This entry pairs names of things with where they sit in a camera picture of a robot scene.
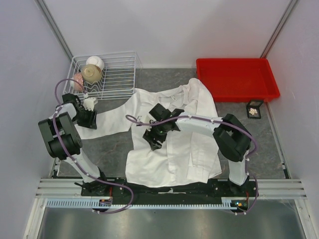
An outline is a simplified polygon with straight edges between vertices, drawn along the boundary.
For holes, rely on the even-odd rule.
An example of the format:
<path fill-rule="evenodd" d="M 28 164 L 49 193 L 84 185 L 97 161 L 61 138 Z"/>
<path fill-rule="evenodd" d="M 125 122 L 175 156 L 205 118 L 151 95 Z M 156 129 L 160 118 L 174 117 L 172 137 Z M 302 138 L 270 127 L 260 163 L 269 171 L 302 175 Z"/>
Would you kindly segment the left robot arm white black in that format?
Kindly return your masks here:
<path fill-rule="evenodd" d="M 92 190 L 99 196 L 109 192 L 109 183 L 104 173 L 94 165 L 83 151 L 82 139 L 76 126 L 97 129 L 96 98 L 85 98 L 81 102 L 77 95 L 67 93 L 63 103 L 54 114 L 38 123 L 38 127 L 49 155 L 69 163 L 81 175 L 80 186 Z"/>

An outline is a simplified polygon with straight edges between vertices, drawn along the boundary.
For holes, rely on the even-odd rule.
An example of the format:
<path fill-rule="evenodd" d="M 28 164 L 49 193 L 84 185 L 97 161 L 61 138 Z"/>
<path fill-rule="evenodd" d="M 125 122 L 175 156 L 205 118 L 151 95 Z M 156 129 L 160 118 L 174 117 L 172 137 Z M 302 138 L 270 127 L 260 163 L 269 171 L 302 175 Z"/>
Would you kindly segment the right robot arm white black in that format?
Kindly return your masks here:
<path fill-rule="evenodd" d="M 209 118 L 182 109 L 171 112 L 161 104 L 155 105 L 149 114 L 153 120 L 145 124 L 150 129 L 145 131 L 143 139 L 149 143 L 152 151 L 162 147 L 170 131 L 192 132 L 211 137 L 229 162 L 229 192 L 240 196 L 246 191 L 246 182 L 249 179 L 246 159 L 250 153 L 252 136 L 234 115 Z"/>

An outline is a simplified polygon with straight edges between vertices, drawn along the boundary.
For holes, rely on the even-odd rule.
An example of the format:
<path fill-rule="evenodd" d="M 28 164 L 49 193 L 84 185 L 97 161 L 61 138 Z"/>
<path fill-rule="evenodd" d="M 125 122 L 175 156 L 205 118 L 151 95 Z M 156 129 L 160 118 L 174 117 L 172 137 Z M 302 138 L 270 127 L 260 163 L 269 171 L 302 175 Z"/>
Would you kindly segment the white button shirt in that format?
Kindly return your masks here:
<path fill-rule="evenodd" d="M 217 117 L 212 95 L 196 78 L 188 84 L 161 92 L 136 89 L 122 106 L 97 114 L 97 129 L 76 126 L 82 139 L 94 139 L 120 132 L 132 131 L 134 149 L 128 153 L 126 178 L 129 183 L 151 188 L 206 183 L 221 174 L 218 146 L 213 138 L 198 133 L 170 131 L 160 149 L 152 151 L 143 139 L 144 126 L 136 126 L 125 116 L 143 121 L 156 105 L 166 109 L 183 109 L 191 114 Z"/>

